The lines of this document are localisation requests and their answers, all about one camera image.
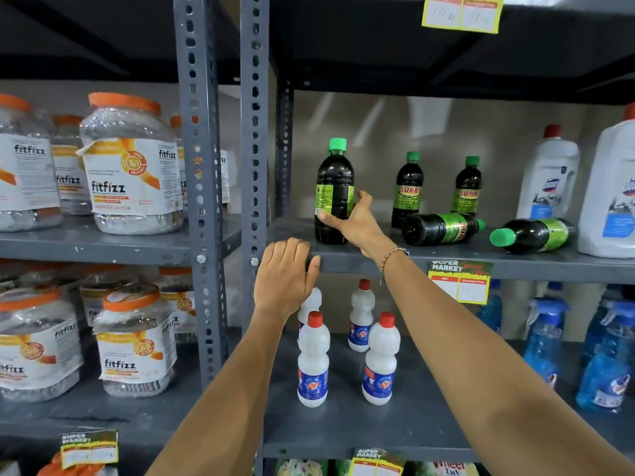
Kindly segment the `person's right hand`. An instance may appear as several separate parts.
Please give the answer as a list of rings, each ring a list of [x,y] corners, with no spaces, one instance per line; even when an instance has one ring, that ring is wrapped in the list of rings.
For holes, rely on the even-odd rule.
[[[354,206],[348,221],[342,224],[341,231],[345,233],[345,239],[357,247],[367,258],[380,265],[382,260],[397,245],[389,239],[380,229],[371,213],[372,196],[360,190],[359,200]],[[328,214],[324,209],[319,209],[318,214]]]

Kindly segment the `person's left hand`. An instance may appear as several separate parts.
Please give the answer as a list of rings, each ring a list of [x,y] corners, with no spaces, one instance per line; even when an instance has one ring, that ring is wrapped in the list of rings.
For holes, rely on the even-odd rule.
[[[295,261],[289,266],[281,263],[280,241],[273,245],[273,270],[258,273],[255,280],[253,298],[255,310],[253,320],[266,320],[278,325],[286,323],[308,296],[304,296],[305,277],[311,245],[298,239]]]

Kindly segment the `dark bottle with green cap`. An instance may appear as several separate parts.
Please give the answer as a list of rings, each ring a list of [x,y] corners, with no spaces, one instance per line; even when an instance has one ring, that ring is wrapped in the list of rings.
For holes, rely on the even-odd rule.
[[[318,218],[320,210],[339,219],[349,218],[354,208],[354,169],[346,158],[347,140],[331,138],[328,156],[318,169],[314,210],[316,240],[327,245],[343,245],[345,237]]]
[[[479,170],[480,157],[465,158],[465,167],[455,179],[455,191],[451,203],[452,213],[476,215],[482,187],[482,175]]]
[[[392,229],[401,229],[405,217],[419,212],[424,184],[424,172],[418,164],[420,158],[419,151],[407,152],[406,163],[396,176],[391,216]]]
[[[520,218],[493,230],[489,241],[511,255],[530,255],[560,249],[576,236],[576,226],[563,218]]]
[[[468,213],[416,214],[404,218],[401,234],[409,246],[427,247],[466,243],[485,228]]]

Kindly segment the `person's left forearm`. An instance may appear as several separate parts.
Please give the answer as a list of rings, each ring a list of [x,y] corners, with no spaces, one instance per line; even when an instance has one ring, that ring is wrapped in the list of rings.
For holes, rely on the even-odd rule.
[[[275,354],[298,307],[255,309],[231,356],[145,476],[251,476]]]

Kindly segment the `person's right forearm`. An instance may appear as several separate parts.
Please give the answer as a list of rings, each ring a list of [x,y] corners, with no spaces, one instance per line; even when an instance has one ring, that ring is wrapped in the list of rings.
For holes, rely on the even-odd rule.
[[[396,247],[380,265],[410,335],[492,476],[635,476],[500,336]]]

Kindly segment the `small white red-capped bottle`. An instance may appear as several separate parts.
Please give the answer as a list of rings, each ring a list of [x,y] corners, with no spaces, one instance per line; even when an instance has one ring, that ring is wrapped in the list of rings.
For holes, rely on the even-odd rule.
[[[307,408],[316,408],[327,398],[330,341],[322,313],[310,312],[307,323],[298,333],[297,395]]]
[[[322,293],[320,289],[317,286],[315,286],[313,287],[306,301],[300,305],[300,308],[298,310],[298,313],[297,313],[298,330],[300,330],[307,324],[309,314],[311,312],[320,311],[321,304],[322,304]]]
[[[374,321],[372,311],[375,304],[376,298],[370,281],[360,279],[358,288],[351,296],[352,311],[347,336],[349,347],[354,352],[364,353],[369,349],[369,332]]]
[[[381,312],[369,331],[369,350],[364,360],[362,394],[369,403],[383,406],[393,395],[401,335],[391,312]]]

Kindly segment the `grey slotted metal rack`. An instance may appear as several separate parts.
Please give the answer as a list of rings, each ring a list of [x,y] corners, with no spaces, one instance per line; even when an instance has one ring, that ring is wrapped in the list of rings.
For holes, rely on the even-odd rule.
[[[377,267],[350,246],[315,242],[313,223],[292,219],[291,154],[293,105],[296,90],[359,93],[366,95],[440,96],[443,98],[498,98],[539,101],[538,91],[524,86],[522,77],[489,76],[502,81],[502,89],[475,79],[456,77],[462,66],[493,47],[501,60],[511,51],[510,40],[520,47],[521,22],[548,21],[563,27],[564,16],[602,16],[616,21],[619,9],[628,22],[635,20],[635,0],[609,0],[615,11],[602,12],[592,0],[578,8],[511,6],[503,9],[498,35],[450,31],[421,25],[424,0],[241,0],[241,146],[244,173],[241,180],[243,302],[252,309],[253,284],[267,237],[307,236],[314,253],[322,258],[323,272],[371,274]],[[372,421],[353,428],[345,409],[361,407],[362,397],[346,385],[342,375],[333,382],[335,401],[307,440],[293,442],[298,434],[295,418],[301,410],[288,393],[271,403],[264,441],[260,443],[255,474],[265,476],[275,459],[304,456],[345,459],[358,448],[384,448],[408,460],[440,459],[479,462],[454,420],[429,370],[406,340],[407,376],[415,392],[398,397],[389,409],[392,423],[385,433]]]
[[[64,433],[117,430],[122,450],[120,476],[142,476],[189,406],[211,383],[228,357],[224,258],[241,245],[239,217],[226,223],[221,207],[218,117],[217,30],[239,33],[218,0],[173,0],[179,72],[180,114],[184,120],[190,176],[189,229],[134,237],[110,236],[80,221],[36,231],[0,233],[0,258],[86,263],[185,264],[194,275],[198,361],[186,353],[178,363],[186,374],[177,385],[145,402],[107,395],[97,381],[96,347],[85,378],[57,399],[40,404],[8,403],[0,409],[0,459],[36,476],[60,447]]]

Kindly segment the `green and yellow price tag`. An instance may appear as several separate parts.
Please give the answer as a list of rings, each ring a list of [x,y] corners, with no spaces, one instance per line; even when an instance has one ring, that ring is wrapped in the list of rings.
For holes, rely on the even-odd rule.
[[[61,467],[116,465],[119,463],[119,432],[93,430],[64,433],[60,440]]]
[[[347,476],[402,476],[405,466],[405,457],[385,449],[356,449]]]
[[[494,264],[467,259],[439,259],[428,263],[427,276],[459,303],[486,305]]]

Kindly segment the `row of orange-lidded clear jars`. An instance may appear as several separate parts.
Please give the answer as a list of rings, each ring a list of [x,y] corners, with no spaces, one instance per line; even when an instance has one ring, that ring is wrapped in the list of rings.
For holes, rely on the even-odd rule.
[[[96,338],[104,390],[114,397],[163,393],[177,345],[196,341],[191,269],[159,268],[156,284],[84,282],[86,324]],[[75,386],[84,364],[75,308],[51,283],[0,294],[0,397],[43,402]]]
[[[91,114],[36,115],[0,93],[0,233],[91,216],[109,235],[179,231],[188,217],[179,117],[152,100],[91,93]]]

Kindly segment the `blue spray bottle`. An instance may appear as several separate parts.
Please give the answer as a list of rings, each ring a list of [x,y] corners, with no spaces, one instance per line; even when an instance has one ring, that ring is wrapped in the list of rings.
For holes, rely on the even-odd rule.
[[[560,375],[560,349],[568,305],[561,298],[535,297],[527,320],[524,361],[552,389]]]
[[[583,372],[576,404],[586,411],[619,412],[633,374],[635,301],[616,301],[599,348]]]
[[[583,367],[588,365],[601,345],[608,324],[609,307],[614,301],[622,298],[622,288],[623,285],[620,284],[608,284],[599,300],[598,307],[589,323],[583,342]]]
[[[500,279],[491,279],[487,304],[482,305],[476,313],[477,318],[497,334],[500,332],[502,324],[501,287],[502,281]]]

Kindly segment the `green floral packet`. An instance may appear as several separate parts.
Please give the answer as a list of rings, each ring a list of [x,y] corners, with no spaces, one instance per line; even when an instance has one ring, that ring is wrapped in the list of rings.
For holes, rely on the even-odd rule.
[[[329,459],[279,459],[274,476],[328,476]]]

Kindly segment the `large white red-capped cleaner bottle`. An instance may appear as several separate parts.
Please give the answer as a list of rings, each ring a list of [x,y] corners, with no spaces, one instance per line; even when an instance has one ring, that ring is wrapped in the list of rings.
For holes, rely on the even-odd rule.
[[[516,218],[567,219],[579,164],[578,145],[562,138],[560,125],[546,126],[523,174]]]
[[[578,223],[578,251],[635,259],[635,102],[599,136]]]

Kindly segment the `green packet with red print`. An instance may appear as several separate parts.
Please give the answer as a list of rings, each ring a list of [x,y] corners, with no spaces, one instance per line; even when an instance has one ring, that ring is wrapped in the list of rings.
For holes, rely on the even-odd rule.
[[[408,461],[402,476],[480,476],[474,463]]]

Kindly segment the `orange packet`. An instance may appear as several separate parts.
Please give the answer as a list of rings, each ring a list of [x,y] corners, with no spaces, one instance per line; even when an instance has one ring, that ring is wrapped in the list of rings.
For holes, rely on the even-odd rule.
[[[37,476],[119,476],[117,468],[107,464],[75,464],[64,469],[62,454],[57,452]]]

